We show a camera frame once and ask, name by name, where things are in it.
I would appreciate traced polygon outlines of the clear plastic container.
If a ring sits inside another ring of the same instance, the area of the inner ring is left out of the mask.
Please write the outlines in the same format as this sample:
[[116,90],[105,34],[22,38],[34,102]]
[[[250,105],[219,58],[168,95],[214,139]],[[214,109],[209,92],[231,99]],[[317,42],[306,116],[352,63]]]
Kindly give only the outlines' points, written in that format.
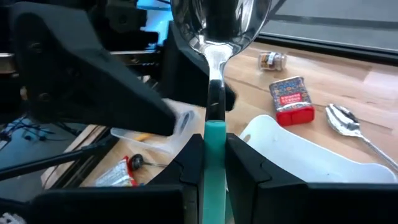
[[201,121],[201,114],[197,111],[198,108],[196,106],[170,99],[164,99],[164,101],[177,115],[173,135],[159,136],[151,134],[147,139],[139,140],[144,133],[119,128],[112,128],[111,134],[127,141],[132,147],[141,147],[176,156],[191,136],[196,133],[198,124]]

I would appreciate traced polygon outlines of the teal-handled spoon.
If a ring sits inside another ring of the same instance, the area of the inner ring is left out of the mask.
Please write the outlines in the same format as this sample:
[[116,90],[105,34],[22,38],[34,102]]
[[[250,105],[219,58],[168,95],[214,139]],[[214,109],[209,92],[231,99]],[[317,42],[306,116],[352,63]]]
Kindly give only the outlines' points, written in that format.
[[228,60],[259,35],[272,0],[171,0],[183,40],[207,62],[202,224],[224,224],[226,211],[226,85]]

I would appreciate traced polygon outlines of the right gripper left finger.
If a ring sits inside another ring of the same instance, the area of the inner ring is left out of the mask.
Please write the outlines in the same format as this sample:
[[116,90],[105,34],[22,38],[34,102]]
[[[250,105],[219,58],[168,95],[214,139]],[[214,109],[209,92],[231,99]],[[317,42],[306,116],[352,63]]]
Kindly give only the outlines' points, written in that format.
[[50,190],[31,201],[30,224],[202,224],[203,160],[194,134],[148,184]]

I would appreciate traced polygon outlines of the red white snack packet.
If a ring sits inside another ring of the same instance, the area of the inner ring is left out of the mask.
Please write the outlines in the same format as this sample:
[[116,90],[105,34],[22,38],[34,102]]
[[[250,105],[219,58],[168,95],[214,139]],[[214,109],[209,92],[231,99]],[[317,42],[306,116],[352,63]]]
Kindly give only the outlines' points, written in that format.
[[123,157],[94,182],[95,187],[132,187],[137,185],[129,166],[129,157]]

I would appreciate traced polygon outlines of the silver metal spoon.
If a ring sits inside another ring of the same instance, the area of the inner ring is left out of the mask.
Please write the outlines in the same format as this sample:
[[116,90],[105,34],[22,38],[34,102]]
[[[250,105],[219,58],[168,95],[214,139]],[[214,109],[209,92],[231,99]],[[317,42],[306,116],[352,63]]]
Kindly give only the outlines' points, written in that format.
[[398,172],[398,163],[380,150],[368,138],[366,138],[360,129],[360,123],[357,117],[344,106],[330,103],[325,108],[328,124],[337,133],[343,136],[350,136],[361,139],[369,148],[371,148],[381,159],[387,162],[395,171]]

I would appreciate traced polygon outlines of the white plastic bin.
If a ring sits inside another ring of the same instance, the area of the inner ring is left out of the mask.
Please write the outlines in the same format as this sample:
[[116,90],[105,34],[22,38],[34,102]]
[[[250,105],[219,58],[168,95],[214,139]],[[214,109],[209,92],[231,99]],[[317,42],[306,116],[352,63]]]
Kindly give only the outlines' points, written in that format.
[[265,158],[306,182],[398,184],[384,165],[352,161],[289,132],[268,115],[252,119],[241,139]]

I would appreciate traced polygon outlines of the black metal spoon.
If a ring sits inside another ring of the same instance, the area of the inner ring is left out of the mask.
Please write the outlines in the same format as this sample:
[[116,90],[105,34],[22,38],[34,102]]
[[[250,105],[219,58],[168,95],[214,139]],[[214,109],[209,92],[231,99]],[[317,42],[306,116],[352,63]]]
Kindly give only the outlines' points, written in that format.
[[154,166],[154,167],[167,167],[165,164],[155,164],[144,160],[142,154],[135,154],[128,160],[128,165],[132,171],[139,170],[142,166]]

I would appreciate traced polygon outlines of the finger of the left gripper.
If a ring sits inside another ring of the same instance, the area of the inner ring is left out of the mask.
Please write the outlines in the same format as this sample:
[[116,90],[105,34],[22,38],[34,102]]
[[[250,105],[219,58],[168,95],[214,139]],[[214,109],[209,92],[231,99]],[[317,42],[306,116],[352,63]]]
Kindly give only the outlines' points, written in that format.
[[206,107],[209,67],[182,38],[171,21],[161,61],[161,94],[171,100]]
[[17,2],[9,22],[17,72],[36,120],[173,133],[174,111],[102,46],[85,11]]

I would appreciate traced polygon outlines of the small glass jar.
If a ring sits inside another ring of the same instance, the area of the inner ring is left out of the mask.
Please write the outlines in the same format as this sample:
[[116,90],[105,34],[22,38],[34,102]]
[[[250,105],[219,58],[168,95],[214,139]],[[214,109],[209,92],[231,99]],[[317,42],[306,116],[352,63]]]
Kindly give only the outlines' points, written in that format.
[[258,56],[259,70],[283,71],[287,62],[286,54],[278,52],[262,52]]

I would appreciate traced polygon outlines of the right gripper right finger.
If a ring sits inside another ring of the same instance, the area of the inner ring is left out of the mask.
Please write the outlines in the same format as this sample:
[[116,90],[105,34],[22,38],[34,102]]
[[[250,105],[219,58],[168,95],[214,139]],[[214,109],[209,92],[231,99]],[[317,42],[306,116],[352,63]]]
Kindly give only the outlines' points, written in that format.
[[232,133],[225,166],[235,224],[398,224],[398,184],[308,183]]

